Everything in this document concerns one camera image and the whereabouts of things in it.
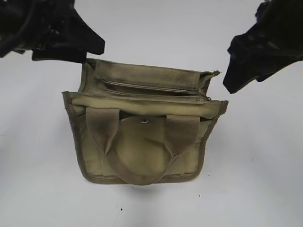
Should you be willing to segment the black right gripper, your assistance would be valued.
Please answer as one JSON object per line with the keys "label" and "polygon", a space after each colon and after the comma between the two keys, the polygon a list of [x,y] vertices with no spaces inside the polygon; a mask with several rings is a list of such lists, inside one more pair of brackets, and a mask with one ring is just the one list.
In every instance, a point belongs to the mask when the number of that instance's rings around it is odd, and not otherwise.
{"label": "black right gripper", "polygon": [[235,36],[228,48],[230,61],[223,85],[231,94],[303,59],[301,0],[266,0],[255,16],[253,27]]}

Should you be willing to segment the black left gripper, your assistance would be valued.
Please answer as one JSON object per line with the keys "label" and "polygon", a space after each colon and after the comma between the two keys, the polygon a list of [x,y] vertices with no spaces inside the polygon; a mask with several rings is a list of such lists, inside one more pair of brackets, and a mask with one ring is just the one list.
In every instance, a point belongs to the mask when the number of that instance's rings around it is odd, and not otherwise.
{"label": "black left gripper", "polygon": [[[32,50],[33,61],[84,63],[101,55],[105,40],[80,17],[73,0],[2,0],[0,56]],[[55,47],[60,36],[60,47]]]}

